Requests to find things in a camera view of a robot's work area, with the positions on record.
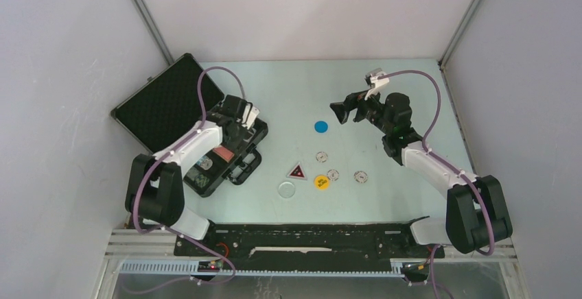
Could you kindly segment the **all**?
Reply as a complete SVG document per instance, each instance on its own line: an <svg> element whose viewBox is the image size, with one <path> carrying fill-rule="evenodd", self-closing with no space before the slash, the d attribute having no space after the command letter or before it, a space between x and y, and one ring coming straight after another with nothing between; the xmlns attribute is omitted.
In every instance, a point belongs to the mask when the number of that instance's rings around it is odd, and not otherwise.
<svg viewBox="0 0 582 299"><path fill-rule="evenodd" d="M295 180L307 180L308 177L301 163L297 163L287 174L286 178Z"/></svg>

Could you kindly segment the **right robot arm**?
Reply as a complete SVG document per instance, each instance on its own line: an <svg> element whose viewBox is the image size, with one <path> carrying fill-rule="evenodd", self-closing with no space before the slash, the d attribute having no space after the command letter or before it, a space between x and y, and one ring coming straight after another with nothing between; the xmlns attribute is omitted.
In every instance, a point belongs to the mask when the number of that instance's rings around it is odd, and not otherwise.
<svg viewBox="0 0 582 299"><path fill-rule="evenodd" d="M382 134L387 156L413 170L431 184L446 200L445 217L425 217L410 225L399 238L400 250L417 256L427 244L453 246L463 254L490 255L493 245L513 234L513 225L502 185L494 176L466 172L435 154L423 136L412 126L410 99L391 93L382 101L380 94L351 93L329 106L344 124L351 111L355 122L368 121Z"/></svg>

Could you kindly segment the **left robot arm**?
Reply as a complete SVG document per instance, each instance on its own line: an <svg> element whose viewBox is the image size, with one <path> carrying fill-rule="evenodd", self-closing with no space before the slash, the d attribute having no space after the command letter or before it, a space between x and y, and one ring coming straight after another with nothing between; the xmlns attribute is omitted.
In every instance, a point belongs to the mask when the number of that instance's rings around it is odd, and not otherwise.
<svg viewBox="0 0 582 299"><path fill-rule="evenodd" d="M214 252L211 221L195 212L187 190L206 198L224 180L246 181L261 163L257 145L268 131L258 115L253 103L227 95L173 144L138 155L130 170L126 210L191 237L190 246L200 255Z"/></svg>

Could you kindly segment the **clear round dealer button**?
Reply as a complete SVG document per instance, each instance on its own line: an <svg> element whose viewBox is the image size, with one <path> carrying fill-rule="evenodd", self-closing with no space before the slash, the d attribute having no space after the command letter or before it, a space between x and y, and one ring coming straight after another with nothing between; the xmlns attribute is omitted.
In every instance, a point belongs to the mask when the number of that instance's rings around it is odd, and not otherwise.
<svg viewBox="0 0 582 299"><path fill-rule="evenodd" d="M282 198L292 198L296 193L296 187L292 182L285 181L278 186L277 192Z"/></svg>

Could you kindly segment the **red playing card deck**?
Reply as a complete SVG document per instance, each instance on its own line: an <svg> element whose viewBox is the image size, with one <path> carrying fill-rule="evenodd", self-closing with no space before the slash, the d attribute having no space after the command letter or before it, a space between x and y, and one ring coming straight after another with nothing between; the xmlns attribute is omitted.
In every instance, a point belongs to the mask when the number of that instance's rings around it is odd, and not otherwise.
<svg viewBox="0 0 582 299"><path fill-rule="evenodd" d="M226 162L230 162L233 157L235 156L235 153L232 152L231 150L219 145L218 147L213 148L213 152L219 156L222 160L226 161Z"/></svg>

